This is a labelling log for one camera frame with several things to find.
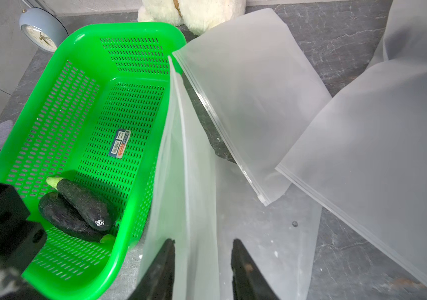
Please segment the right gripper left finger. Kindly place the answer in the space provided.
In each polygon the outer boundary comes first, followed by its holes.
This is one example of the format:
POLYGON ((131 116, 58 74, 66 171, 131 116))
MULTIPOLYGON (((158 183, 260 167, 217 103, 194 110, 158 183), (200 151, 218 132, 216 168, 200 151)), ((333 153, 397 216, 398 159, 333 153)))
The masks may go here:
POLYGON ((166 239, 128 300, 172 300, 175 280, 175 242, 166 239))

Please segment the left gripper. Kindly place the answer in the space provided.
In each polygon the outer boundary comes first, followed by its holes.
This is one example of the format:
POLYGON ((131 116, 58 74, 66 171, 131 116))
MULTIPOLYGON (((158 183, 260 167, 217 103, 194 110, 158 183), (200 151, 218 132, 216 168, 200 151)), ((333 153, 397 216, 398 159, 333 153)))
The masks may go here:
POLYGON ((44 299, 22 277, 47 240, 44 227, 29 216, 17 190, 0 183, 0 300, 44 299))

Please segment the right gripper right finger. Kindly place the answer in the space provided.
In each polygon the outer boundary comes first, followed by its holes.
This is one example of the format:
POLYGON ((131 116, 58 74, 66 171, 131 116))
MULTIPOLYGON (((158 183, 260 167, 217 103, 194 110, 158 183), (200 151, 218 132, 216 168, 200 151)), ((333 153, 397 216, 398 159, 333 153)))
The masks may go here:
POLYGON ((233 240, 231 269, 234 300, 279 300, 240 239, 233 240))

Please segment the dark eggplant bottom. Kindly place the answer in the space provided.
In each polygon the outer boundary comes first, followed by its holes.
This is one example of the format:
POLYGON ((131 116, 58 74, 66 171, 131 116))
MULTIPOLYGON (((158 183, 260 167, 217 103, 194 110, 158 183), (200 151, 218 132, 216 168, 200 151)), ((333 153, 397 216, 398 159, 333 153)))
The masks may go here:
POLYGON ((94 243, 112 243, 116 237, 93 229, 79 212, 56 191, 44 195, 38 204, 40 215, 69 236, 94 243))

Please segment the dark eggplant diagonal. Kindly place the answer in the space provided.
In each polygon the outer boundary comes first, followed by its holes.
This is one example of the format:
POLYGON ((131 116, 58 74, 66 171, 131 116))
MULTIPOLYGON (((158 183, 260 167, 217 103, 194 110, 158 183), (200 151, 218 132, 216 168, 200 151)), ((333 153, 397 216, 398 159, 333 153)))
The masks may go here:
POLYGON ((64 177, 48 177, 47 184, 58 191, 93 229, 111 230, 117 221, 117 209, 102 195, 64 177))

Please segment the clear zip-top bag stack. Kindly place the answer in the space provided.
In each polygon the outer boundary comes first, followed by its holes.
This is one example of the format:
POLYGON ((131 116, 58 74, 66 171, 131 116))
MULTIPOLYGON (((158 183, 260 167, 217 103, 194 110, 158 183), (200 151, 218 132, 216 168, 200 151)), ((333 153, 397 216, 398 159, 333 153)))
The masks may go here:
POLYGON ((167 120, 139 279, 166 240, 175 244, 173 298, 230 300, 233 242, 245 245, 282 300, 307 298, 322 208, 291 186, 265 206, 240 168, 218 157, 171 66, 167 120))

